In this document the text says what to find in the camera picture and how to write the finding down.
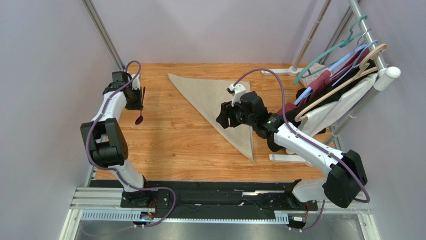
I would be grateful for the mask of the purple plastic spoon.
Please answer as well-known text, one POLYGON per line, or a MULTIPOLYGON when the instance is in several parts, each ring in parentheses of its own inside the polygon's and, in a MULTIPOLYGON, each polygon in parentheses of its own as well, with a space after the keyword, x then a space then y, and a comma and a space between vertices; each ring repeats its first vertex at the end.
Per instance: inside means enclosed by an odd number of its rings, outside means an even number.
POLYGON ((142 113, 143 113, 143 110, 144 110, 145 95, 146 95, 146 87, 143 87, 143 89, 141 91, 140 116, 135 121, 135 125, 137 125, 137 126, 142 124, 143 121, 144 121, 144 117, 143 117, 142 113))

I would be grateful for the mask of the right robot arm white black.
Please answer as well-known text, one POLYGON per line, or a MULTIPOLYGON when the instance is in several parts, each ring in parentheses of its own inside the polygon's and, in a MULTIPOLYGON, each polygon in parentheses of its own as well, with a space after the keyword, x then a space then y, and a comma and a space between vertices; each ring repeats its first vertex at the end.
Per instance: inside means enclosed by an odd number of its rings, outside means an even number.
POLYGON ((239 103, 222 103, 216 121, 224 129, 250 126, 260 138, 267 140, 273 152, 291 150, 319 169, 324 175, 322 179, 296 180, 287 191, 296 201, 328 200, 343 209, 354 201, 370 202, 369 195, 358 198, 361 192, 366 192, 368 178, 357 152, 344 153, 301 132, 282 115, 268 112, 256 92, 244 94, 239 103))

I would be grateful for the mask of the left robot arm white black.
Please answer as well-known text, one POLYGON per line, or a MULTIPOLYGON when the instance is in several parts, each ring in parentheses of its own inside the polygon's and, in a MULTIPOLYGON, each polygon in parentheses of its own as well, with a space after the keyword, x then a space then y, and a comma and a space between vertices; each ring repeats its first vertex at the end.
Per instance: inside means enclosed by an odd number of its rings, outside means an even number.
POLYGON ((112 73, 102 93, 102 105, 91 122, 80 127, 89 162, 97 169, 112 173, 122 184, 122 199, 128 203, 144 203, 149 193, 143 191, 146 179, 128 160, 129 147, 119 126, 123 110, 142 111, 145 89, 138 74, 112 73))

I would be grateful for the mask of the beige linen napkin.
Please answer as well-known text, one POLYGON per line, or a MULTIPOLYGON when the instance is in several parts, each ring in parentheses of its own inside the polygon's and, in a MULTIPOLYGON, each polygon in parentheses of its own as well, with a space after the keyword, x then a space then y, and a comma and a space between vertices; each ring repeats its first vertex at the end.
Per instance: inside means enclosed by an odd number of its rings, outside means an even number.
POLYGON ((221 104, 232 100, 227 88, 231 80, 186 78, 169 73, 168 79, 181 95, 243 156, 255 163, 254 137, 250 126, 224 129, 217 123, 221 104))

